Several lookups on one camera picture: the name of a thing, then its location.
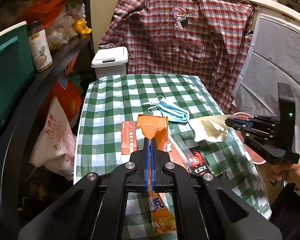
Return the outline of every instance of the trash can lid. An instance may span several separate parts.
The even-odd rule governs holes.
[[[116,47],[110,49],[100,49],[94,56],[92,67],[106,67],[121,65],[128,62],[128,49],[126,47]]]

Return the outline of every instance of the table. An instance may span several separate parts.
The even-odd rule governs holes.
[[[187,75],[125,75],[108,76],[91,83],[80,119],[74,183],[89,172],[105,174],[129,160],[121,155],[121,123],[136,121],[139,114],[149,114],[142,103],[164,95],[190,113],[190,119],[223,114],[197,76]],[[187,146],[198,146],[188,123],[169,122],[169,128],[180,134]],[[143,148],[141,129],[136,130],[138,149]],[[216,175],[227,171],[229,185],[265,218],[271,215],[258,172],[232,128],[226,141],[200,142],[200,147]],[[174,214],[172,197],[163,198]],[[154,235],[147,193],[129,193],[122,239],[177,239],[176,233]]]

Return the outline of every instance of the shelf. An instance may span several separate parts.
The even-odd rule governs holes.
[[[19,174],[31,127],[52,84],[90,39],[91,34],[75,37],[51,53],[53,65],[35,74],[0,137],[0,217],[14,236],[20,230]]]

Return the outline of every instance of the orange snack bag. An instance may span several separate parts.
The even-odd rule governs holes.
[[[166,151],[168,143],[168,118],[139,114],[137,126],[149,139],[156,139],[157,149]],[[152,228],[155,234],[176,232],[175,217],[165,206],[159,193],[152,191],[151,185],[151,155],[149,154],[149,178],[148,178],[149,205],[151,211]]]

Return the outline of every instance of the human hand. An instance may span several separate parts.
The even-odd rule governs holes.
[[[282,179],[281,171],[288,170],[288,176],[285,179],[286,182],[294,182],[298,189],[300,189],[300,158],[298,164],[290,162],[281,162],[278,165],[266,166],[266,176],[271,182],[279,181]]]

